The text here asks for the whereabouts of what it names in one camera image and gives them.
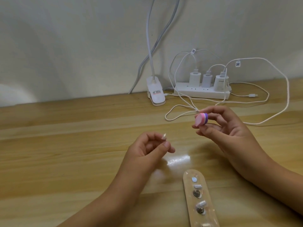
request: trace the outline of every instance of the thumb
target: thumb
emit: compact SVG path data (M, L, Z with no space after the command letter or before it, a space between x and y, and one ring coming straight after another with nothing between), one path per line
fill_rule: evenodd
M152 152L150 152L147 156L152 164L157 164L161 158L168 152L171 144L168 141L161 143L157 146Z
M200 126L199 130L205 137L211 139L217 145L224 143L228 138L228 135L222 133L221 131L211 126L207 126L207 125Z

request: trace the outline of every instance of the warning label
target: warning label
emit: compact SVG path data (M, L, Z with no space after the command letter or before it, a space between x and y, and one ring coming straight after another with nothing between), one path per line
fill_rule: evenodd
M160 93L161 93L160 90L158 90L158 91L153 91L153 92L152 92L153 95L160 94Z

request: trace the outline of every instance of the person's left hand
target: person's left hand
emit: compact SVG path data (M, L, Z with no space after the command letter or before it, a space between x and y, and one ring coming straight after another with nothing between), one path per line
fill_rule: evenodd
M157 132L142 133L128 148L111 188L119 188L127 197L137 197L143 190L157 163L175 148Z

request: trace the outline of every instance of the hand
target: hand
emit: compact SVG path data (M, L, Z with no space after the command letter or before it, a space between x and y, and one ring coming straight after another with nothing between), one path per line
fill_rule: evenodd
M175 149L157 132L142 133L128 148L109 190L121 193L132 203L139 196L157 163Z
M232 166L245 179L254 181L257 173L270 169L274 161L265 153L240 118L226 106L210 106L200 111L218 123L192 127L198 135L214 141Z

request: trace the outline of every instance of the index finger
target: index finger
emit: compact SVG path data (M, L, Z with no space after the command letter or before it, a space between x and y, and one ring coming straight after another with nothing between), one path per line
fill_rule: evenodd
M153 132L153 131L144 132L139 135L139 137L134 141L134 144L143 143L144 145L146 145L148 141L152 141L152 140L164 141L162 140L162 136L163 135L158 132Z
M230 122L233 120L241 121L240 118L236 115L236 113L234 113L233 110L231 110L227 106L209 106L209 107L202 109L199 112L207 113L207 114L210 114L210 113L220 114L226 122Z

